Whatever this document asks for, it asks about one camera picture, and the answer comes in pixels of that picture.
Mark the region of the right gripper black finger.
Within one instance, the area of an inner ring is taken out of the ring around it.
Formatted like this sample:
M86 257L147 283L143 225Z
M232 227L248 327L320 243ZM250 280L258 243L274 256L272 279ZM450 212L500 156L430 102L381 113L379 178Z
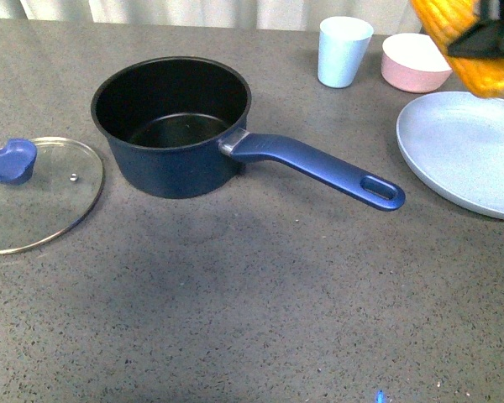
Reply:
M504 59L504 19L478 21L448 45L447 55L468 59Z

